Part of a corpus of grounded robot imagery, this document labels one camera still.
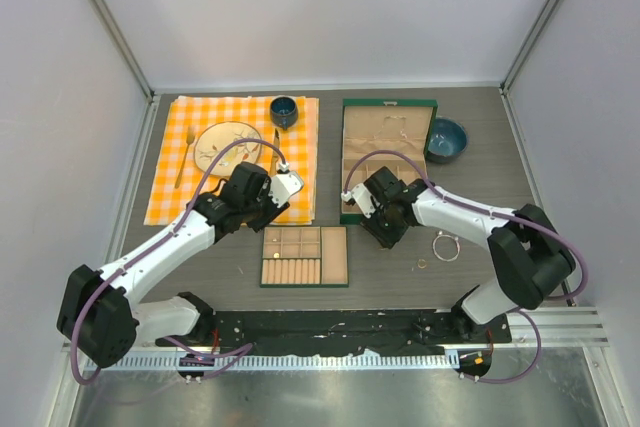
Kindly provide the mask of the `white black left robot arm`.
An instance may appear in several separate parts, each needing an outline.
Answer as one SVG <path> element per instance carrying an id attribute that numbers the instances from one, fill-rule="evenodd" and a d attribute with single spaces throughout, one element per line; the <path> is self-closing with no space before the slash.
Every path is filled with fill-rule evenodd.
<path id="1" fill-rule="evenodd" d="M 73 353 L 108 368 L 132 346 L 165 337 L 205 344 L 215 322 L 214 310 L 205 301 L 190 292 L 150 303 L 144 297 L 191 257 L 240 227 L 264 229 L 303 186 L 293 171 L 271 176 L 242 162 L 218 191 L 198 194 L 173 222 L 133 251 L 97 270 L 76 268 L 57 320 Z"/>

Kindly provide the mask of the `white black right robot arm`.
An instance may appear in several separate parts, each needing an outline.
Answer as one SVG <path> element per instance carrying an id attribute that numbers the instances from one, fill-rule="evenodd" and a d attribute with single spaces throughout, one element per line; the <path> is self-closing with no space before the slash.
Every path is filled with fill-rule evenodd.
<path id="1" fill-rule="evenodd" d="M 570 249 L 539 207 L 513 210 L 470 201 L 424 179 L 407 184 L 382 167 L 351 190 L 361 225 L 380 245 L 394 247 L 410 227 L 429 227 L 486 250 L 493 278 L 451 308 L 451 329 L 462 341 L 483 335 L 495 318 L 539 307 L 574 272 Z"/>

